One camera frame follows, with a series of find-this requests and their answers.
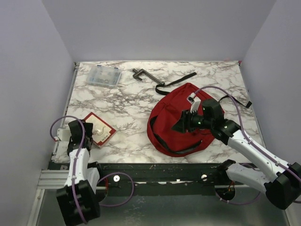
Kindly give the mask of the red book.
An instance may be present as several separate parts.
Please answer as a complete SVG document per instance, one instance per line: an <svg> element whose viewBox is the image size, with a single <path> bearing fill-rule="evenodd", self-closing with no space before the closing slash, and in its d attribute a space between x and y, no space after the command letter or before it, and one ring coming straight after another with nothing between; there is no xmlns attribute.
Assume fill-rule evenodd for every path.
<svg viewBox="0 0 301 226"><path fill-rule="evenodd" d="M107 141L109 141L112 136L116 133L116 130L97 116L95 113L90 112L85 118L86 123L92 123L92 138L93 142L97 147L103 146Z"/></svg>

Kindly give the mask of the red backpack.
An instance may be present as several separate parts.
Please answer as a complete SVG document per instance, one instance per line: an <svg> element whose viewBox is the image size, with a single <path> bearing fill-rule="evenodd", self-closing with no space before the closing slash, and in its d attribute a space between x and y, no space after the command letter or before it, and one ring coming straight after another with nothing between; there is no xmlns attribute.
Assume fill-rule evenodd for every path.
<svg viewBox="0 0 301 226"><path fill-rule="evenodd" d="M151 111L147 136L161 153L184 157L205 150L218 139L224 144L240 130L239 124L225 119L220 101L191 83L185 83L171 92L155 91L163 98Z"/></svg>

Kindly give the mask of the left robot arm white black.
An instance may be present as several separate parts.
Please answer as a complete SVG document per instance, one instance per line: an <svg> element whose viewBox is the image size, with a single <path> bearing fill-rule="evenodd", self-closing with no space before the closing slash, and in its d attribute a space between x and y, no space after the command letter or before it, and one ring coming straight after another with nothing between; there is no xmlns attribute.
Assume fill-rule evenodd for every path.
<svg viewBox="0 0 301 226"><path fill-rule="evenodd" d="M97 162L88 163L93 143L93 124L72 117L68 123L71 136L67 147L70 158L69 172L56 199L67 226L87 224L100 217L96 186L104 182L104 174Z"/></svg>

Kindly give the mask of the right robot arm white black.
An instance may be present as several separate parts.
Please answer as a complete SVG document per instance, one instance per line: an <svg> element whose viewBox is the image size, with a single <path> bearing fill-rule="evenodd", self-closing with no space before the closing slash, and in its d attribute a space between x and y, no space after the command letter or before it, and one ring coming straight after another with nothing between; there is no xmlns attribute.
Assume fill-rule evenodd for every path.
<svg viewBox="0 0 301 226"><path fill-rule="evenodd" d="M219 183L243 183L265 194L281 210L296 202L301 195L300 164L290 164L253 141L242 126L224 118L221 105L215 99L201 101L191 95L187 100L191 107L182 112L173 130L186 133L207 129L215 139L241 153L258 168L253 170L227 160L216 173Z"/></svg>

